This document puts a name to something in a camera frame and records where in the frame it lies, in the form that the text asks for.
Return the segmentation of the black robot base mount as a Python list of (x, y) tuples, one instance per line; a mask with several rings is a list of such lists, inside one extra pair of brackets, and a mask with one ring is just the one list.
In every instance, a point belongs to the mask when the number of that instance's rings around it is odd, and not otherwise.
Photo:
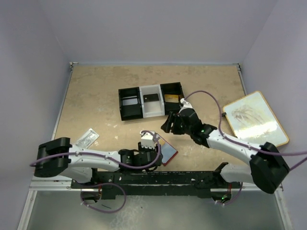
[(226, 182), (220, 175), (222, 163), (214, 171), (170, 171), (170, 172), (98, 172), (94, 170), (91, 182), (79, 184), (72, 181), (73, 189), (96, 189), (101, 187), (101, 199), (116, 196), (196, 196), (198, 198), (227, 198), (227, 189), (241, 187), (239, 182)]

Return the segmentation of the red leather card holder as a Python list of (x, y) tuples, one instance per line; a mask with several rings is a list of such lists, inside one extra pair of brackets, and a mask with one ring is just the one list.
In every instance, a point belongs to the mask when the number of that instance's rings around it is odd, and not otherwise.
[[(165, 140), (159, 134), (156, 133), (157, 140)], [(166, 146), (161, 146), (162, 164), (167, 166), (169, 162), (178, 154), (178, 150), (175, 149), (169, 142), (166, 141)]]

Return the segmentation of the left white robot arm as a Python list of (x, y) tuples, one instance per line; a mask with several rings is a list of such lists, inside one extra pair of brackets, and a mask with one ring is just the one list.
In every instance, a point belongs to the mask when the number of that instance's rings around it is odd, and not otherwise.
[(138, 149), (98, 151), (72, 145), (70, 138), (62, 137), (39, 145), (37, 159), (30, 166), (35, 177), (61, 175), (93, 188), (99, 182), (99, 169), (112, 173), (149, 171), (161, 166), (162, 159), (159, 144), (144, 148), (139, 142)]

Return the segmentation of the black white three-compartment tray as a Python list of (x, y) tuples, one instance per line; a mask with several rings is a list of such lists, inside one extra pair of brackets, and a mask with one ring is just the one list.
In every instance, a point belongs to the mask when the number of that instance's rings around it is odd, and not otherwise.
[(119, 112), (122, 121), (165, 116), (181, 109), (184, 98), (180, 82), (119, 89)]

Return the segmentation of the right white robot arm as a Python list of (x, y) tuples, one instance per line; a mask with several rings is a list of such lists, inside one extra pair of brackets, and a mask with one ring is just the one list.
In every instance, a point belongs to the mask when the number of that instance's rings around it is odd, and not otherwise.
[(278, 150), (273, 144), (249, 144), (221, 134), (217, 127), (203, 123), (192, 108), (182, 109), (179, 113), (170, 112), (161, 129), (174, 135), (189, 135), (196, 144), (220, 150), (245, 163), (244, 166), (224, 166), (213, 176), (217, 187), (243, 182), (255, 184), (261, 191), (273, 194), (290, 172), (283, 157), (274, 155)]

